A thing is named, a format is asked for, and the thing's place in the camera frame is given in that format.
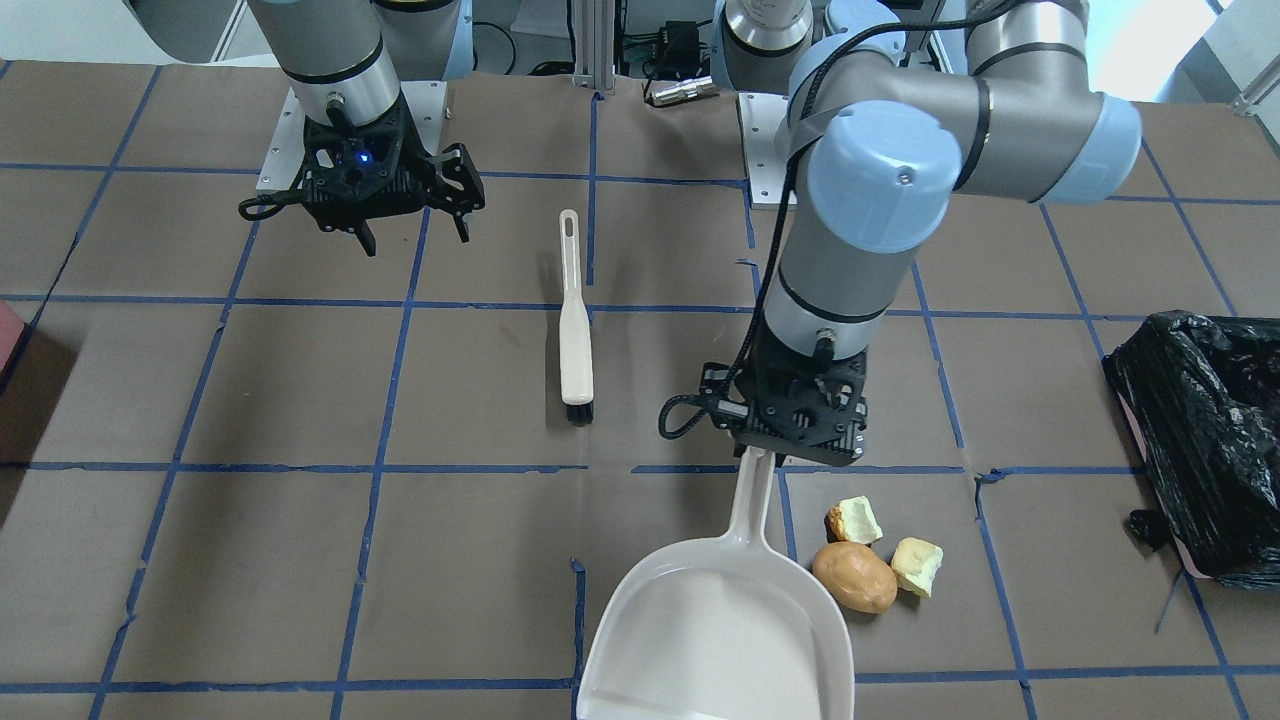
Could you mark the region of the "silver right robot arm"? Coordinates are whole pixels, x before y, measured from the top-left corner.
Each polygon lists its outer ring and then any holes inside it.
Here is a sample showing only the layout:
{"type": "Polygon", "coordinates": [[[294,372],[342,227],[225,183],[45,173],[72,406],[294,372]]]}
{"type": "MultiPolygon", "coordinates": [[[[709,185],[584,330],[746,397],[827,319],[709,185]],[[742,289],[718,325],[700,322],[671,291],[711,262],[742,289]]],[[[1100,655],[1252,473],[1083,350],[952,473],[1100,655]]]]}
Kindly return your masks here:
{"type": "Polygon", "coordinates": [[[247,222],[298,205],[323,232],[376,252],[370,220],[424,209],[461,242],[486,205],[468,150],[426,149],[403,82],[461,79],[474,68],[470,1],[251,1],[303,114],[302,156],[283,190],[242,201],[247,222]]]}

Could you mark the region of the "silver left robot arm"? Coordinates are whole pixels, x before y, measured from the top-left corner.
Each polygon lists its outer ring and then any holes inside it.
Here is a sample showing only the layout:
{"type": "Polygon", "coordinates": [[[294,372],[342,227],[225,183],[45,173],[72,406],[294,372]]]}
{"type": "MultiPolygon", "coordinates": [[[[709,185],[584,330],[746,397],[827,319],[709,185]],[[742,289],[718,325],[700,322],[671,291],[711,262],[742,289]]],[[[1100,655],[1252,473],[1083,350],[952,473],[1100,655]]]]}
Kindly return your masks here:
{"type": "Polygon", "coordinates": [[[778,94],[785,163],[751,324],[696,418],[737,456],[861,456],[867,348],[955,193],[1088,205],[1128,178],[1140,117],[1089,85],[1085,1],[970,1],[908,23],[878,1],[721,1],[710,74],[778,94]]]}

